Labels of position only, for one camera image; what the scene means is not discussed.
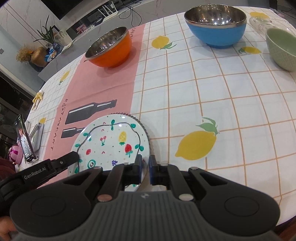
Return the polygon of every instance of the dried flower arrangement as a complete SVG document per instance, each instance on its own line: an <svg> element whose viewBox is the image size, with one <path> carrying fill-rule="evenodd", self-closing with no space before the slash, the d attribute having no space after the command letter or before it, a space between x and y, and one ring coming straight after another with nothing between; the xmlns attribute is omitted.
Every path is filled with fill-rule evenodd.
<svg viewBox="0 0 296 241"><path fill-rule="evenodd" d="M28 47L27 45L24 45L20 48L20 50L17 53L16 60L18 62L29 62L31 60L31 55L33 54L34 50Z"/></svg>

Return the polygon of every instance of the table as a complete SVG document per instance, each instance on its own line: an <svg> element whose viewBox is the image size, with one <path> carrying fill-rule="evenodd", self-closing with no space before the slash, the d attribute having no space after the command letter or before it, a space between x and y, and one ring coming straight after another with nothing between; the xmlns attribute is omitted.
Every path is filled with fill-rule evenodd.
<svg viewBox="0 0 296 241"><path fill-rule="evenodd" d="M247 19L262 12L294 30L269 9L239 8ZM280 205L279 223L295 216L296 76L273 62L265 37L248 23L233 47L210 48L191 33L184 13L130 32L133 48L123 65L103 69L82 55L42 87L44 99L28 116L31 128L46 118L41 160L71 150L76 136L61 138L64 129L130 113L145 126L158 162L181 170L198 166L267 193ZM244 47L259 51L244 53ZM69 110L114 99L113 109L65 124ZM20 169L30 165L23 162Z"/></svg>

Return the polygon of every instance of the yellow lemon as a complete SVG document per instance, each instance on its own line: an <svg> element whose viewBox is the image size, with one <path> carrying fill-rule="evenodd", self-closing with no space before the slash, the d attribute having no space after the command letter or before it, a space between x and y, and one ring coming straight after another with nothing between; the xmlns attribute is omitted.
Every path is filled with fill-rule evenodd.
<svg viewBox="0 0 296 241"><path fill-rule="evenodd" d="M118 137L118 141L120 145L124 145L126 141L126 132L122 131Z"/></svg>
<svg viewBox="0 0 296 241"><path fill-rule="evenodd" d="M43 117L42 119L39 120L39 123L44 124L46 120L46 117Z"/></svg>
<svg viewBox="0 0 296 241"><path fill-rule="evenodd" d="M250 12L251 17L269 18L268 15L262 12Z"/></svg>
<svg viewBox="0 0 296 241"><path fill-rule="evenodd" d="M156 49L161 49L164 46L166 46L169 42L169 38L166 36L158 36L156 39L154 39L151 43L152 47Z"/></svg>
<svg viewBox="0 0 296 241"><path fill-rule="evenodd" d="M59 85L68 77L70 71L68 70L66 73L63 74L63 76L61 77L60 81L59 81Z"/></svg>
<svg viewBox="0 0 296 241"><path fill-rule="evenodd" d="M261 51L255 47L241 47L239 49L240 53L251 53L251 54L259 54Z"/></svg>
<svg viewBox="0 0 296 241"><path fill-rule="evenodd" d="M183 137L179 143L176 157L186 160L197 160L206 156L216 141L214 132L195 131Z"/></svg>

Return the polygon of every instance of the gold vase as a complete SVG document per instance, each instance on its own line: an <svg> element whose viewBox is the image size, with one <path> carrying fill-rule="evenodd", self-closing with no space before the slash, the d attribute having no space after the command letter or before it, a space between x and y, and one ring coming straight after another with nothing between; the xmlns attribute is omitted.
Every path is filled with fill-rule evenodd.
<svg viewBox="0 0 296 241"><path fill-rule="evenodd" d="M45 67L48 62L44 60L47 51L44 47L38 47L31 55L31 62L39 67Z"/></svg>

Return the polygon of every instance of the person's hand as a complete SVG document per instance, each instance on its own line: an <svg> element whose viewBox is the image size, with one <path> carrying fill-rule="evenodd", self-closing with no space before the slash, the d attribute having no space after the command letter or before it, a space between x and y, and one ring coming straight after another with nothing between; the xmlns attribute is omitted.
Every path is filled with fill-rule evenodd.
<svg viewBox="0 0 296 241"><path fill-rule="evenodd" d="M10 235L8 233L11 231L16 231L16 228L12 223L11 218L8 216L0 217L0 237L4 241L9 241Z"/></svg>

